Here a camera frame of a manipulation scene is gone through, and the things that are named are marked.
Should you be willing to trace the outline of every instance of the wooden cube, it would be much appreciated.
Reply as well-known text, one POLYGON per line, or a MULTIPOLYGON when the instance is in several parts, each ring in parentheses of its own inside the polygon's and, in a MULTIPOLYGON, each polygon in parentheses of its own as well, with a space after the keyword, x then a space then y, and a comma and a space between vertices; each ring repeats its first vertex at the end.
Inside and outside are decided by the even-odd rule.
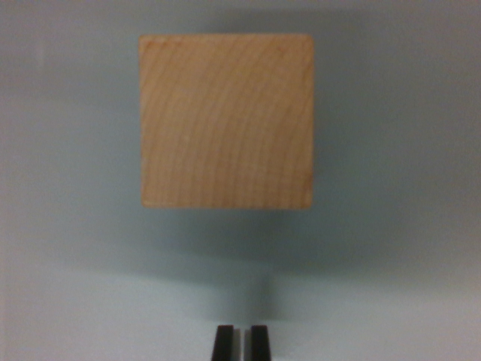
POLYGON ((144 35, 139 63, 144 206, 310 207, 309 35, 144 35))

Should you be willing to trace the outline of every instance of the white surface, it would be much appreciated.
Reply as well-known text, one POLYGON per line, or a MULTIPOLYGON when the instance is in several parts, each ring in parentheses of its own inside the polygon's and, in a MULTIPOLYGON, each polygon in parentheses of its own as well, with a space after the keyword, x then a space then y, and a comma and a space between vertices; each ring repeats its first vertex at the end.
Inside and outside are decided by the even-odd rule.
POLYGON ((477 2, 2 2, 0 357, 481 359, 477 2), (315 201, 140 204, 137 38, 309 32, 315 201))

